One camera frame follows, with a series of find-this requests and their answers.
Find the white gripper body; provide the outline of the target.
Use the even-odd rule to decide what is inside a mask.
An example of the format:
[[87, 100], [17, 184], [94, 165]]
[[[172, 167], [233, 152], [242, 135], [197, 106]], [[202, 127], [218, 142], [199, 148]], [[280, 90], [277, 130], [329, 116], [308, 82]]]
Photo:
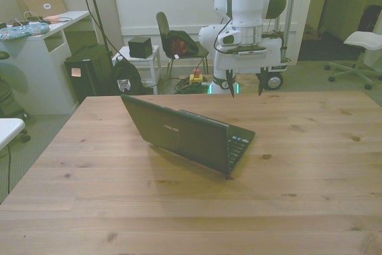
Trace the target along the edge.
[[281, 63], [280, 38], [266, 38], [260, 44], [264, 50], [242, 51], [233, 54], [224, 54], [218, 51], [214, 56], [214, 68], [217, 70], [241, 70], [246, 69], [259, 73], [261, 67], [272, 67]]

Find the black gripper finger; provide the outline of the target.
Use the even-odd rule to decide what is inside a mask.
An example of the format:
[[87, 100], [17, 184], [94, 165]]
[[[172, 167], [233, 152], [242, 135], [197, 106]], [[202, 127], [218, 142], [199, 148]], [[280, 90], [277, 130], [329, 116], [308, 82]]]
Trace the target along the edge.
[[261, 67], [260, 73], [258, 74], [258, 79], [259, 79], [258, 95], [259, 96], [262, 94], [263, 90], [266, 87], [267, 77], [268, 77], [268, 68], [267, 67]]
[[232, 97], [235, 96], [235, 91], [234, 91], [234, 83], [236, 82], [236, 74], [233, 72], [233, 70], [226, 70], [226, 80], [229, 86], [230, 93]]

